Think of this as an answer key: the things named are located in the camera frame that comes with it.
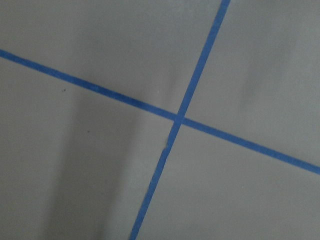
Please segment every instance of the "tape strip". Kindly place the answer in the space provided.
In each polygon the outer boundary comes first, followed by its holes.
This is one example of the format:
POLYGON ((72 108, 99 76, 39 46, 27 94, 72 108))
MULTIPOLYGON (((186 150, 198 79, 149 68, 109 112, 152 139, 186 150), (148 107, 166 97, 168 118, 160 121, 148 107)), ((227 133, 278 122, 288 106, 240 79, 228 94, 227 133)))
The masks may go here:
POLYGON ((176 118, 176 114, 174 114, 172 112, 166 111, 164 109, 150 105, 148 103, 134 99, 132 97, 123 95, 123 94, 118 93, 116 91, 109 90, 109 89, 104 88, 102 86, 99 86, 94 83, 88 82, 86 80, 80 79, 78 77, 71 76, 69 74, 63 73, 63 72, 55 70, 53 68, 41 65, 41 64, 36 63, 34 61, 30 61, 25 58, 16 56, 10 52, 7 52, 7 51, 1 50, 1 49, 0 49, 0 57, 7 59, 7 60, 10 60, 12 62, 15 62, 17 64, 21 64, 21 65, 26 66, 30 69, 34 69, 38 72, 50 75, 50 76, 55 77, 57 79, 66 81, 68 83, 77 85, 77 86, 82 87, 84 89, 91 90, 93 92, 104 95, 104 96, 109 97, 111 99, 115 99, 120 102, 134 106, 136 108, 146 110, 150 113, 156 114, 156 115, 164 117, 166 119, 170 119, 173 121, 176 118))
POLYGON ((276 150, 272 150, 272 149, 267 148, 265 146, 254 143, 252 141, 245 140, 241 137, 234 136, 234 135, 229 134, 227 132, 224 132, 224 131, 218 130, 216 128, 204 125, 202 123, 193 121, 188 118, 184 118, 182 121, 182 124, 184 124, 190 128, 199 130, 201 132, 205 132, 205 133, 210 134, 212 136, 215 136, 217 138, 224 139, 228 142, 240 145, 244 148, 251 149, 251 150, 256 151, 258 153, 267 155, 267 156, 272 157, 274 159, 278 159, 282 162, 294 165, 298 168, 301 168, 301 169, 304 169, 304 170, 307 170, 312 173, 320 175, 320 167, 319 166, 316 166, 316 165, 313 165, 313 164, 308 163, 306 161, 302 161, 302 160, 297 159, 295 157, 283 154, 283 153, 278 152, 276 150))
POLYGON ((153 173, 152 179, 149 183, 148 190, 144 196, 144 199, 143 199, 143 202, 142 202, 141 207, 139 209, 138 215, 135 219, 135 222, 134 222, 134 225, 132 227, 132 231, 131 231, 131 234, 129 237, 130 240, 135 240, 138 236, 140 227, 144 221, 148 207, 150 205, 150 202, 151 202, 152 197, 155 193, 157 184, 159 182, 159 179, 160 179, 161 174, 163 172, 163 169, 165 167, 167 157, 168 157, 168 155, 171 151, 171 148, 175 142, 176 136, 178 134, 178 131, 180 129, 182 121, 185 117, 188 106, 191 102, 191 98, 196 90, 197 84, 199 82, 199 79, 200 79, 200 76, 203 72, 203 69, 206 65, 206 62, 207 62, 208 56, 210 54, 210 51, 212 49, 212 46, 216 40, 221 23, 224 19, 226 12, 227 12, 227 8, 229 6, 229 3, 230 3, 230 0, 222 0, 221 1, 219 10, 214 18, 212 27, 210 29, 210 32, 208 34, 208 37, 207 37, 206 42, 204 44, 204 47, 201 51, 201 54, 200 54, 199 60, 196 64, 196 67, 194 69, 194 72, 192 74, 190 83, 189 83, 189 85, 186 89, 186 92, 184 94, 184 97, 183 97, 182 103, 180 105, 178 114, 176 115, 176 118, 175 118, 173 125, 172 125, 172 128, 170 130, 167 145, 161 153, 160 159, 157 163, 157 166, 156 166, 155 171, 153 173))

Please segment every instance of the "gray surface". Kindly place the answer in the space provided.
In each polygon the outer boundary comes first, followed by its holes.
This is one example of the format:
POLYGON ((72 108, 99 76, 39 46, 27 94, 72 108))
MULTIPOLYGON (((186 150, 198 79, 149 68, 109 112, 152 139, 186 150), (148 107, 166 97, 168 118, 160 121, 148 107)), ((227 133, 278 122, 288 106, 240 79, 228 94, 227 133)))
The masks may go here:
MULTIPOLYGON (((2 1, 0 49, 177 112, 208 1, 2 1)), ((187 117, 320 165, 317 1, 232 0, 187 117)), ((172 122, 0 59, 0 239, 127 239, 172 122)), ((139 239, 319 239, 319 176, 181 128, 139 239)))
POLYGON ((177 112, 219 4, 2 1, 0 48, 177 112))
POLYGON ((186 116, 320 165, 320 1, 231 1, 186 116))
POLYGON ((318 240, 319 176, 182 126, 139 240, 318 240))
POLYGON ((0 239, 127 239, 172 122, 0 59, 0 239))

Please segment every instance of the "blue painter's tape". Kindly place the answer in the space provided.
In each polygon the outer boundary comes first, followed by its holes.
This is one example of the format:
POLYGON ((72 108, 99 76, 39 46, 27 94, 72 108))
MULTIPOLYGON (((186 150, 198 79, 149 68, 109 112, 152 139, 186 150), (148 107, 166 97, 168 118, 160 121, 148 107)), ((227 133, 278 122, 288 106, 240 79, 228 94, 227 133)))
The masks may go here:
POLYGON ((99 86, 99 85, 96 85, 94 83, 91 83, 91 82, 85 81, 83 79, 80 79, 78 77, 71 76, 69 74, 63 73, 63 72, 55 70, 53 68, 41 65, 41 64, 36 63, 34 61, 30 61, 30 60, 24 59, 22 57, 16 56, 16 55, 14 55, 14 54, 12 54, 10 52, 7 52, 7 51, 1 50, 1 49, 0 49, 0 57, 2 57, 4 59, 7 59, 9 61, 15 62, 17 64, 26 66, 26 67, 28 67, 30 69, 34 69, 34 70, 36 70, 38 72, 50 75, 50 76, 55 77, 57 79, 66 81, 68 83, 77 85, 79 87, 91 90, 93 92, 96 92, 98 94, 104 95, 104 96, 109 97, 111 99, 115 99, 115 100, 118 100, 120 102, 123 102, 123 103, 129 104, 131 106, 134 106, 136 108, 148 111, 150 113, 156 114, 156 115, 164 117, 166 119, 170 119, 170 120, 173 121, 176 118, 176 114, 174 114, 172 112, 169 112, 169 111, 166 111, 166 110, 161 109, 159 107, 150 105, 150 104, 145 103, 143 101, 139 101, 137 99, 134 99, 134 98, 126 96, 126 95, 123 95, 121 93, 109 90, 109 89, 104 88, 102 86, 99 86))
POLYGON ((155 171, 153 173, 152 179, 149 183, 148 190, 144 196, 144 199, 143 199, 143 202, 142 202, 141 207, 139 209, 138 215, 135 219, 135 222, 134 222, 134 225, 132 227, 132 231, 131 231, 131 234, 129 237, 130 240, 135 240, 138 236, 140 227, 144 221, 148 207, 150 205, 150 202, 151 202, 152 197, 154 195, 154 192, 156 190, 157 184, 158 184, 159 179, 161 177, 161 174, 163 172, 165 163, 167 161, 167 157, 170 154, 171 148, 175 142, 176 136, 178 134, 178 131, 181 127, 181 124, 182 124, 183 119, 185 117, 185 114, 187 112, 191 98, 195 92, 195 89, 196 89, 197 84, 199 82, 200 76, 203 72, 203 69, 204 69, 206 62, 207 62, 207 59, 208 59, 208 56, 209 56, 210 51, 212 49, 212 46, 216 40, 221 23, 224 19, 226 12, 227 12, 227 8, 228 8, 229 3, 230 3, 230 0, 222 0, 221 1, 219 10, 214 18, 212 27, 210 29, 210 32, 208 34, 208 37, 206 39, 206 42, 205 42, 204 47, 202 49, 202 52, 200 54, 199 60, 195 66, 190 83, 189 83, 189 85, 186 89, 186 92, 184 94, 184 97, 183 97, 182 103, 180 105, 178 114, 177 114, 177 116, 173 122, 172 128, 170 130, 167 145, 161 153, 160 159, 157 163, 157 166, 156 166, 155 171))
POLYGON ((251 150, 256 151, 258 153, 267 155, 267 156, 272 157, 274 159, 278 159, 278 160, 283 161, 285 163, 294 165, 296 167, 299 167, 304 170, 307 170, 312 173, 320 175, 320 167, 319 166, 316 166, 311 163, 297 159, 295 157, 283 154, 283 153, 278 152, 276 150, 272 150, 272 149, 267 148, 265 146, 259 145, 257 143, 252 142, 252 141, 245 140, 241 137, 234 136, 230 133, 218 130, 216 128, 204 125, 202 123, 190 120, 188 118, 184 118, 182 123, 188 127, 193 128, 193 129, 197 129, 201 132, 205 132, 207 134, 213 135, 213 136, 218 137, 220 139, 224 139, 228 142, 240 145, 244 148, 251 149, 251 150))

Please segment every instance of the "blue tape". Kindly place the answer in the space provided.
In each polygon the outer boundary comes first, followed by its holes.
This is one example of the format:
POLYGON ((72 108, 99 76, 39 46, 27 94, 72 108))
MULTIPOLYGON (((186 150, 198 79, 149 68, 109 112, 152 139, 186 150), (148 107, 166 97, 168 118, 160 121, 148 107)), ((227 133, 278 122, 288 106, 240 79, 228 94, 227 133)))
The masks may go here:
POLYGON ((153 197, 155 190, 156 190, 156 187, 158 185, 159 179, 160 179, 161 174, 163 172, 163 169, 165 167, 167 157, 171 151, 171 148, 172 148, 172 146, 175 142, 175 139, 177 137, 178 131, 179 131, 181 124, 184 120, 188 106, 191 102, 191 98, 196 90, 200 76, 203 72, 203 69, 206 65, 210 51, 211 51, 213 44, 216 40, 221 23, 224 19, 226 12, 227 12, 227 8, 228 8, 229 3, 230 3, 230 0, 222 0, 221 1, 219 10, 214 18, 212 27, 210 29, 210 32, 208 34, 208 37, 207 37, 206 42, 204 44, 204 47, 201 51, 198 62, 195 66, 195 69, 192 74, 189 85, 188 85, 186 92, 184 94, 182 103, 181 103, 180 108, 178 110, 178 114, 176 115, 176 118, 173 122, 172 128, 171 128, 169 136, 168 136, 168 142, 166 144, 166 147, 164 148, 164 150, 161 153, 160 159, 157 163, 157 166, 156 166, 155 171, 153 173, 152 179, 149 183, 148 190, 144 196, 144 199, 143 199, 143 202, 142 202, 141 207, 139 209, 138 215, 135 219, 135 222, 134 222, 134 225, 132 227, 132 231, 131 231, 131 234, 129 237, 130 240, 135 240, 138 236, 140 227, 144 221, 148 207, 150 205, 150 202, 152 200, 152 197, 153 197))
POLYGON ((302 160, 297 159, 295 157, 283 154, 283 153, 278 152, 276 150, 272 150, 272 149, 267 148, 265 146, 254 143, 252 141, 245 140, 241 137, 234 136, 234 135, 229 134, 227 132, 218 130, 216 128, 204 125, 202 123, 199 123, 199 122, 196 122, 193 120, 190 120, 188 118, 184 118, 182 123, 190 128, 197 129, 201 132, 205 132, 207 134, 213 135, 213 136, 218 137, 220 139, 224 139, 228 142, 240 145, 244 148, 251 149, 251 150, 256 151, 258 153, 267 155, 267 156, 272 157, 274 159, 278 159, 278 160, 283 161, 285 163, 294 165, 294 166, 299 167, 301 169, 304 169, 304 170, 307 170, 312 173, 320 175, 320 167, 313 165, 311 163, 308 163, 306 161, 302 161, 302 160))
MULTIPOLYGON (((148 103, 136 100, 136 99, 131 98, 129 96, 125 96, 123 94, 117 93, 115 91, 106 89, 104 87, 98 86, 98 85, 90 83, 90 82, 87 82, 87 81, 82 80, 80 78, 68 75, 68 74, 60 72, 58 70, 54 70, 52 68, 43 66, 43 65, 38 64, 36 62, 18 57, 12 53, 9 53, 9 52, 1 50, 1 49, 0 49, 0 57, 7 59, 9 61, 12 61, 12 62, 21 64, 21 65, 26 66, 28 68, 34 69, 36 71, 42 72, 44 74, 53 76, 53 77, 58 78, 60 80, 63 80, 63 81, 75 84, 77 86, 83 87, 85 89, 91 90, 93 92, 102 94, 106 97, 121 101, 123 103, 129 104, 129 105, 137 107, 139 109, 148 111, 150 113, 156 114, 156 115, 164 117, 166 119, 174 121, 177 117, 177 115, 172 112, 163 110, 163 109, 158 108, 156 106, 152 106, 148 103)), ((298 168, 301 168, 301 169, 307 170, 309 172, 316 173, 316 174, 320 175, 320 167, 319 166, 310 164, 308 162, 302 161, 302 160, 294 158, 292 156, 289 156, 289 155, 283 154, 281 152, 272 150, 270 148, 264 147, 264 146, 259 145, 257 143, 245 140, 243 138, 234 136, 232 134, 226 133, 226 132, 218 130, 216 128, 213 128, 213 127, 204 125, 202 123, 193 121, 191 119, 183 118, 182 124, 186 125, 188 127, 191 127, 193 129, 199 130, 201 132, 205 132, 207 134, 213 135, 217 138, 224 139, 228 142, 240 145, 240 146, 245 147, 247 149, 251 149, 253 151, 267 155, 267 156, 272 157, 274 159, 278 159, 278 160, 283 161, 285 163, 294 165, 298 168)))
POLYGON ((123 95, 121 93, 109 90, 109 89, 104 88, 102 86, 99 86, 99 85, 96 85, 94 83, 91 83, 91 82, 85 81, 83 79, 80 79, 78 77, 71 76, 69 74, 63 73, 63 72, 55 70, 53 68, 41 65, 41 64, 36 63, 34 61, 30 61, 30 60, 24 59, 22 57, 16 56, 16 55, 14 55, 14 54, 12 54, 10 52, 7 52, 7 51, 1 50, 1 49, 0 49, 0 57, 2 57, 4 59, 7 59, 7 60, 10 60, 12 62, 15 62, 17 64, 26 66, 26 67, 28 67, 30 69, 34 69, 34 70, 36 70, 38 72, 50 75, 50 76, 55 77, 57 79, 66 81, 68 83, 77 85, 79 87, 91 90, 93 92, 96 92, 98 94, 104 95, 104 96, 109 97, 111 99, 115 99, 115 100, 118 100, 120 102, 123 102, 123 103, 129 104, 131 106, 134 106, 136 108, 139 108, 139 109, 142 109, 142 110, 146 110, 146 111, 148 111, 150 113, 156 114, 156 115, 164 117, 166 119, 170 119, 170 120, 173 121, 176 118, 176 114, 174 114, 172 112, 169 112, 169 111, 166 111, 166 110, 161 109, 159 107, 150 105, 150 104, 145 103, 143 101, 139 101, 137 99, 134 99, 134 98, 126 96, 126 95, 123 95))

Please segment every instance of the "blue line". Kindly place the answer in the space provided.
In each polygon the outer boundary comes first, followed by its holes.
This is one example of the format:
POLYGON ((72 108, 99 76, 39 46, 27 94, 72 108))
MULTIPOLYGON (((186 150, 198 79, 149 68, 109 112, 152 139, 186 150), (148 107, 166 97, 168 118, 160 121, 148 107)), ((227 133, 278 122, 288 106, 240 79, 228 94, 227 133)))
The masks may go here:
POLYGON ((224 19, 226 12, 227 12, 227 8, 228 8, 229 3, 230 3, 230 0, 222 0, 221 1, 219 10, 214 18, 212 27, 210 29, 210 32, 208 34, 208 37, 207 37, 206 42, 204 44, 204 47, 201 51, 201 54, 200 54, 199 60, 196 64, 196 67, 194 69, 194 72, 192 74, 190 83, 189 83, 189 85, 186 89, 186 92, 184 94, 179 111, 178 111, 176 118, 173 122, 172 128, 171 128, 169 136, 168 136, 168 141, 167 141, 166 147, 163 149, 163 151, 161 153, 161 156, 159 158, 159 161, 158 161, 156 168, 155 168, 155 171, 153 173, 152 179, 149 183, 148 190, 144 196, 144 199, 143 199, 143 202, 142 202, 141 207, 139 209, 138 215, 135 219, 135 222, 134 222, 134 225, 132 227, 132 231, 131 231, 131 234, 129 237, 130 240, 135 240, 138 236, 140 227, 144 221, 148 207, 150 205, 150 202, 151 202, 152 197, 155 193, 157 184, 159 182, 159 179, 160 179, 161 174, 163 172, 163 169, 165 167, 167 157, 170 154, 171 148, 175 142, 175 139, 176 139, 178 131, 181 127, 182 121, 184 120, 188 106, 191 102, 191 98, 196 90, 200 76, 203 72, 203 69, 206 65, 206 61, 208 59, 210 51, 211 51, 213 44, 216 40, 221 23, 224 19))
POLYGON ((111 99, 115 99, 115 100, 118 100, 120 102, 123 102, 123 103, 129 104, 131 106, 134 106, 136 108, 139 108, 139 109, 142 109, 142 110, 146 110, 146 111, 148 111, 150 113, 156 114, 156 115, 164 117, 166 119, 170 119, 170 120, 174 121, 175 118, 176 118, 176 114, 174 114, 172 112, 169 112, 169 111, 166 111, 166 110, 161 109, 159 107, 150 105, 150 104, 145 103, 143 101, 139 101, 137 99, 134 99, 134 98, 126 96, 126 95, 123 95, 121 93, 109 90, 109 89, 104 88, 102 86, 99 86, 99 85, 96 85, 94 83, 91 83, 91 82, 85 81, 83 79, 80 79, 78 77, 71 76, 69 74, 63 73, 63 72, 55 70, 53 68, 41 65, 41 64, 36 63, 34 61, 30 61, 30 60, 24 59, 22 57, 16 56, 16 55, 14 55, 14 54, 12 54, 10 52, 7 52, 7 51, 1 50, 1 49, 0 49, 0 57, 2 57, 4 59, 7 59, 9 61, 15 62, 17 64, 26 66, 26 67, 28 67, 30 69, 34 69, 34 70, 36 70, 38 72, 50 75, 50 76, 55 77, 57 79, 66 81, 68 83, 77 85, 79 87, 91 90, 93 92, 96 92, 98 94, 104 95, 104 96, 109 97, 111 99))
POLYGON ((205 132, 207 134, 213 135, 213 136, 218 137, 220 139, 224 139, 228 142, 240 145, 244 148, 251 149, 251 150, 256 151, 258 153, 261 153, 261 154, 267 155, 269 157, 272 157, 274 159, 278 159, 280 161, 283 161, 287 164, 291 164, 291 165, 294 165, 294 166, 299 167, 301 169, 304 169, 304 170, 307 170, 312 173, 320 175, 320 167, 313 165, 311 163, 308 163, 306 161, 302 161, 302 160, 297 159, 295 157, 292 157, 292 156, 283 154, 281 152, 272 150, 272 149, 267 148, 265 146, 254 143, 252 141, 245 140, 241 137, 234 136, 230 133, 218 130, 216 128, 204 125, 202 123, 193 121, 188 118, 184 118, 182 123, 188 127, 193 128, 193 129, 199 130, 201 132, 205 132))

